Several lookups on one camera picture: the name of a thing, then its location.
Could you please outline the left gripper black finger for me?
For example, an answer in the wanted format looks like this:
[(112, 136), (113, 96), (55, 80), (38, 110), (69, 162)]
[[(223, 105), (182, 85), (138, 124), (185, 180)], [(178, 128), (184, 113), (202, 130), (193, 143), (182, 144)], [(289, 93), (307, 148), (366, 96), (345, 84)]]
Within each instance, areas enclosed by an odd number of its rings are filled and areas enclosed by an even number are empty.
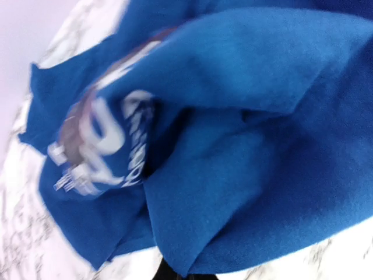
[(162, 258), (161, 263), (152, 278), (152, 280), (183, 280), (184, 278), (177, 274)]

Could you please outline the blue printed t-shirt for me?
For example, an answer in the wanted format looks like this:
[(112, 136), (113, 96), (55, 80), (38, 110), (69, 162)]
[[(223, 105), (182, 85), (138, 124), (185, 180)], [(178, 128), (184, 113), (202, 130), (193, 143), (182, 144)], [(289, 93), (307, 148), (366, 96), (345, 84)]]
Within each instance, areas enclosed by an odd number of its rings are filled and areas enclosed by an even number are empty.
[(372, 216), (371, 1), (130, 1), (30, 87), (19, 140), (95, 269), (157, 247), (216, 279)]

